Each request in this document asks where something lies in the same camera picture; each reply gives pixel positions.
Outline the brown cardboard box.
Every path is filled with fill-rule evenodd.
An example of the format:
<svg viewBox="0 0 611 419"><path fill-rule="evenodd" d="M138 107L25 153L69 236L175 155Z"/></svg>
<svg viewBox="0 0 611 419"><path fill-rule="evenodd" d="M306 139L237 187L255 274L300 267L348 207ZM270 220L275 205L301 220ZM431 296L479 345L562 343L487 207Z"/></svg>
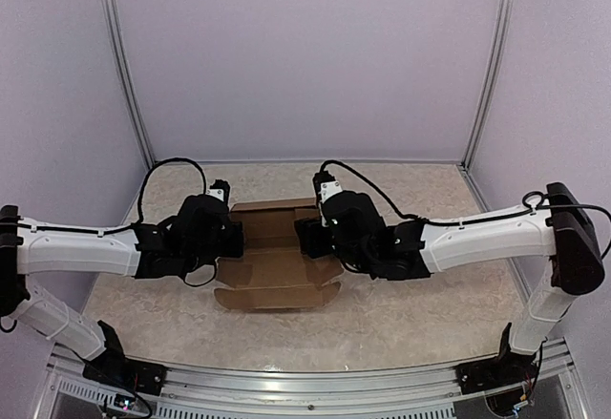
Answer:
<svg viewBox="0 0 611 419"><path fill-rule="evenodd" d="M315 198L236 203L231 219L240 221L244 251L239 259L220 259L214 289L224 308L242 312L320 308L342 288L344 269L331 256L304 255L294 227L319 215Z"/></svg>

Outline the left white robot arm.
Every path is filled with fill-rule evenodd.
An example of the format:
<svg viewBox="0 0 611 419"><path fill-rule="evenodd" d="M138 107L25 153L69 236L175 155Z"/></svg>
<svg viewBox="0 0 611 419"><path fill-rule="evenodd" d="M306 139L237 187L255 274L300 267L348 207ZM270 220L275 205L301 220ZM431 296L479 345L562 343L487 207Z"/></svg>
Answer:
<svg viewBox="0 0 611 419"><path fill-rule="evenodd" d="M202 266L243 254L242 225L216 193L188 197L159 224L114 228L51 225L1 210L1 314L95 361L116 386L133 377L133 363L114 329L76 312L33 280L42 272L105 273L137 280L185 279Z"/></svg>

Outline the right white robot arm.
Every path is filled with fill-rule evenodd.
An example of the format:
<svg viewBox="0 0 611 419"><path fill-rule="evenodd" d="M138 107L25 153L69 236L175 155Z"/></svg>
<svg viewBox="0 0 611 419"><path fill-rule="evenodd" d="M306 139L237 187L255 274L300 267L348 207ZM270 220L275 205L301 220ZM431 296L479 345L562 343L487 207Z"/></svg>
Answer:
<svg viewBox="0 0 611 419"><path fill-rule="evenodd" d="M409 216L388 225L369 195L344 190L336 180L318 187L318 216L297 220L303 254L334 256L355 274L372 279L426 279L458 266L540 256L545 273L519 318L502 338L502 352L488 364L500 385L511 383L573 301L604 281L604 251L587 215L568 188L555 182L531 192L519 206L467 218Z"/></svg>

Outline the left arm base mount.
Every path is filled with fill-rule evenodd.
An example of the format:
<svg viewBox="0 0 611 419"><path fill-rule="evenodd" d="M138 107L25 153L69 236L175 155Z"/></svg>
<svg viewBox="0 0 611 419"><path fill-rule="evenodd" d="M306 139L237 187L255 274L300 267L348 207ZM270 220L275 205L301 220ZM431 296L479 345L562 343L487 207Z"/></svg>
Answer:
<svg viewBox="0 0 611 419"><path fill-rule="evenodd" d="M84 364L86 379L154 396L160 396L168 370L164 365L110 354L85 360Z"/></svg>

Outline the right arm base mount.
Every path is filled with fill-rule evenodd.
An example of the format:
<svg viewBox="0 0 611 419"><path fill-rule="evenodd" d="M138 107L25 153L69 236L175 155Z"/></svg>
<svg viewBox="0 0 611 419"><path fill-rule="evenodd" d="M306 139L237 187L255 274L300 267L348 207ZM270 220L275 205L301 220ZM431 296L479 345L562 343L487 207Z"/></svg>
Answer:
<svg viewBox="0 0 611 419"><path fill-rule="evenodd" d="M534 355L509 353L463 363L454 371L461 393L466 395L533 380L538 368Z"/></svg>

